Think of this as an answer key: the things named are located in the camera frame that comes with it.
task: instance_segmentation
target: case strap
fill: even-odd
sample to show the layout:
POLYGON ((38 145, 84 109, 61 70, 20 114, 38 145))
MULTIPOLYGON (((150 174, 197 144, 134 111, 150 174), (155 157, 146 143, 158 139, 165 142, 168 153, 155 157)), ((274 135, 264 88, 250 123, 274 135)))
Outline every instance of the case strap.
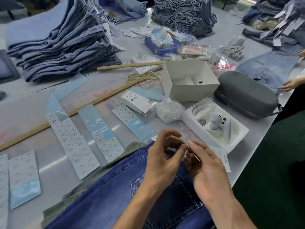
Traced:
POLYGON ((276 114, 279 114, 281 111, 283 111, 283 108, 282 108, 282 105, 281 104, 278 104, 278 112, 273 112, 273 113, 270 113, 268 115, 266 115, 267 117, 268 116, 274 116, 276 114))

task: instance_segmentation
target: white cardboard box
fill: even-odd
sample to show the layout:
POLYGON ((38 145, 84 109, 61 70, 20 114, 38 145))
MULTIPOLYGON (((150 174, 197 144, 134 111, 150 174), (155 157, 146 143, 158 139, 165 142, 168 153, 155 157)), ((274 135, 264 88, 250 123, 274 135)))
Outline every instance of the white cardboard box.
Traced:
POLYGON ((245 127, 242 123, 240 123, 237 119, 215 104, 208 97, 196 103, 192 107, 188 108, 183 114, 182 118, 183 122, 194 132, 197 136, 208 146, 223 148, 230 153, 235 146, 246 136, 249 129, 245 127), (194 116, 194 109, 196 109, 199 105, 202 106, 202 110, 197 111, 198 115, 202 115, 201 119, 205 119, 207 121, 205 126, 202 126, 194 116), (232 130, 231 130, 231 140, 230 143, 226 143, 224 141, 223 135, 215 135, 214 130, 209 128, 210 123, 210 114, 211 112, 215 112, 222 117, 230 117, 232 130))
POLYGON ((219 86, 216 76, 204 61, 165 61, 161 82, 165 96, 179 102, 200 101, 219 86))

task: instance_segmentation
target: hand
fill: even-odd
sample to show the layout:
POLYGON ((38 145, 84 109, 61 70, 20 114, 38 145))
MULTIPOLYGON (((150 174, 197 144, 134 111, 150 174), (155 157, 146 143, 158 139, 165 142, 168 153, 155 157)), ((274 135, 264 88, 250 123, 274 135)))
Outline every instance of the hand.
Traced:
POLYGON ((298 56, 305 57, 305 50, 301 50, 298 52, 298 56))
POLYGON ((222 161, 206 144, 197 141, 189 141, 186 156, 183 163, 193 177, 197 195, 208 210, 215 206, 230 207, 235 197, 222 161))
POLYGON ((184 157, 187 145, 175 129, 160 131, 156 142, 148 149, 147 166, 143 183, 148 189, 161 194, 174 180, 184 157))
POLYGON ((283 89, 285 92, 289 92, 292 89, 297 88, 301 84, 302 84, 302 79, 301 78, 289 79, 280 88, 283 89))

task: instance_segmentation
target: yardstick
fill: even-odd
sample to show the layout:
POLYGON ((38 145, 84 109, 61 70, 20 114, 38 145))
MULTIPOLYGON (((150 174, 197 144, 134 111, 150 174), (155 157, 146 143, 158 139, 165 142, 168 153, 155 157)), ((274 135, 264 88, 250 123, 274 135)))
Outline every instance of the yardstick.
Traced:
MULTIPOLYGON (((117 93, 119 93, 119 92, 121 92, 121 91, 127 89, 127 88, 130 88, 131 86, 137 84, 137 83, 140 82, 140 81, 146 80, 148 77, 150 77, 150 76, 152 76, 152 75, 153 75, 152 73, 148 73, 147 75, 143 75, 143 76, 142 76, 141 78, 139 78, 139 79, 136 79, 136 80, 134 80, 134 81, 132 81, 132 82, 130 82, 130 83, 128 83, 128 84, 125 84, 124 86, 121 86, 121 87, 119 87, 118 89, 115 89, 115 90, 109 92, 108 94, 106 94, 106 95, 104 95, 104 96, 102 96, 102 97, 99 97, 99 98, 97 98, 97 99, 95 99, 95 100, 93 100, 93 101, 91 101, 91 102, 89 102, 89 103, 86 103, 86 104, 80 106, 79 108, 76 108, 76 109, 74 109, 74 110, 72 110, 72 111, 70 111, 70 112, 67 112, 67 115, 68 115, 68 116, 73 116, 73 115, 75 115, 75 114, 78 112, 78 110, 80 110, 81 108, 84 108, 84 107, 86 107, 86 106, 89 105, 89 104, 93 104, 93 105, 94 105, 94 104, 97 104, 97 103, 99 103, 99 102, 101 102, 101 101, 103 101, 103 100, 105 100, 105 99, 107 99, 107 98, 109 98, 109 97, 111 97, 111 96, 113 96, 113 95, 115 95, 115 94, 117 94, 117 93)), ((9 142, 5 142, 4 144, 0 145, 0 151, 2 151, 2 150, 6 149, 6 148, 8 148, 8 147, 10 147, 10 146, 12 146, 12 145, 14 145, 14 144, 17 144, 18 142, 21 142, 21 141, 23 141, 24 139, 27 139, 27 138, 29 138, 30 136, 35 135, 36 133, 39 133, 40 131, 42 131, 42 130, 48 128, 48 127, 50 127, 50 124, 49 124, 49 123, 45 123, 45 124, 43 124, 43 125, 40 125, 40 126, 34 128, 34 129, 32 129, 32 130, 30 130, 30 131, 24 133, 24 134, 18 136, 17 138, 15 138, 15 139, 13 139, 13 140, 11 140, 11 141, 9 141, 9 142)))
MULTIPOLYGON (((202 58, 202 59, 184 59, 182 61, 209 61, 210 58, 202 58)), ((140 62, 140 63, 124 63, 120 65, 111 65, 111 66, 99 66, 97 70, 108 70, 115 68, 126 68, 126 67, 135 67, 135 66, 152 66, 152 65, 163 65, 164 61, 157 62, 140 62)))

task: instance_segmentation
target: jeans back pocket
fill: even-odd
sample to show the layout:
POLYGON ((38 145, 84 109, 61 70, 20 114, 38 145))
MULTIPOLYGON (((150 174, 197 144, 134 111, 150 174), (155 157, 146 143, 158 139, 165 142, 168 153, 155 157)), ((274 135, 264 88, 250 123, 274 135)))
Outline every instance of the jeans back pocket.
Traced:
MULTIPOLYGON (((190 188, 191 181, 182 173, 176 174, 172 184, 167 187, 149 212, 143 228, 167 229, 173 227, 186 216, 203 206, 194 189, 190 188)), ((143 174, 132 184, 132 197, 144 179, 143 174)))

